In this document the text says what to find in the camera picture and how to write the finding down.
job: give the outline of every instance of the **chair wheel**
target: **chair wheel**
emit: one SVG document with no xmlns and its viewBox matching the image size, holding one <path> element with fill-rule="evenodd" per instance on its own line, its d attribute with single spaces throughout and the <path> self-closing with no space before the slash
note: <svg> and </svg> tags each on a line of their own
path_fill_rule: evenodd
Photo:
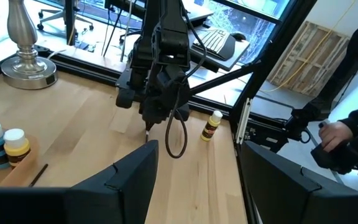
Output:
<svg viewBox="0 0 358 224">
<path fill-rule="evenodd" d="M 42 24 L 38 24 L 37 27 L 38 27 L 39 30 L 43 30 L 43 29 L 44 29 L 44 26 L 43 26 Z"/>
</svg>

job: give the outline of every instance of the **silver lamp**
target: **silver lamp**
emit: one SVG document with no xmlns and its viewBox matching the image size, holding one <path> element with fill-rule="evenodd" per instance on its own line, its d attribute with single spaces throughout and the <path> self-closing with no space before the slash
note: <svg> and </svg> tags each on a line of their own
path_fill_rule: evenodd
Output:
<svg viewBox="0 0 358 224">
<path fill-rule="evenodd" d="M 37 31 L 24 6 L 24 0 L 9 0 L 7 18 L 9 38 L 17 44 L 16 57 L 1 65 L 4 81 L 13 87 L 38 90 L 53 85 L 57 79 L 56 65 L 47 58 L 38 57 L 33 45 Z"/>
</svg>

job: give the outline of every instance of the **desk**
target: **desk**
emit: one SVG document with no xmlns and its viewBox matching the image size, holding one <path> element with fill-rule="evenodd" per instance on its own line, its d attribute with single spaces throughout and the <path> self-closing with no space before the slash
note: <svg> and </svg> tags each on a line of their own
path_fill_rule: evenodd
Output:
<svg viewBox="0 0 358 224">
<path fill-rule="evenodd" d="M 202 26 L 196 27 L 196 33 L 199 36 L 205 32 L 203 30 L 207 30 L 207 28 L 202 27 Z M 189 36 L 191 59 L 193 60 L 194 58 L 201 58 L 203 56 L 203 53 L 201 51 L 196 50 L 191 47 L 193 45 L 194 40 L 196 39 L 196 37 L 194 36 L 194 34 L 191 30 L 188 31 L 188 36 Z M 207 53 L 205 63 L 210 64 L 214 67 L 219 67 L 227 72 L 230 72 L 230 70 L 233 68 L 233 66 L 240 60 L 241 56 L 247 50 L 248 46 L 249 46 L 249 42 L 246 40 L 236 41 L 236 46 L 234 48 L 233 56 L 231 58 L 229 58 L 229 60 L 227 60 L 227 61 L 220 60 L 220 59 L 209 56 Z"/>
<path fill-rule="evenodd" d="M 79 49 L 65 54 L 108 62 Z M 72 186 L 144 143 L 137 104 L 128 110 L 117 108 L 113 87 L 62 72 L 59 76 L 50 88 L 32 91 L 12 88 L 0 76 L 0 122 L 37 137 L 40 153 L 50 164 L 37 186 Z M 191 112 L 186 122 L 188 148 L 177 160 L 165 150 L 166 123 L 152 128 L 150 138 L 159 140 L 160 155 L 146 223 L 247 223 L 229 123 L 223 121 L 214 138 L 204 142 L 199 135 L 207 119 L 206 114 Z M 174 153 L 182 137 L 180 123 L 174 120 Z"/>
</svg>

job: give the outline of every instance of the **computer mouse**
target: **computer mouse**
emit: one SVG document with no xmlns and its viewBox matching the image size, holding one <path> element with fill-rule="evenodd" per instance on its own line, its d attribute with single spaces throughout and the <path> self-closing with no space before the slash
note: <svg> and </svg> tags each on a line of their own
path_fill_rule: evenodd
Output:
<svg viewBox="0 0 358 224">
<path fill-rule="evenodd" d="M 240 32 L 233 32 L 230 35 L 235 38 L 235 40 L 247 40 L 246 36 Z"/>
</svg>

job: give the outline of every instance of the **hand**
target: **hand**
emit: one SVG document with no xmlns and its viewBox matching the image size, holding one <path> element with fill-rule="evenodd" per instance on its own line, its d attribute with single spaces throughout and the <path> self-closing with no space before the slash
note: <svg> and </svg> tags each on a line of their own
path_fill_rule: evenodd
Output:
<svg viewBox="0 0 358 224">
<path fill-rule="evenodd" d="M 326 124 L 320 129 L 318 135 L 322 140 L 321 146 L 326 152 L 333 150 L 341 142 L 353 138 L 350 128 L 340 121 Z"/>
</svg>

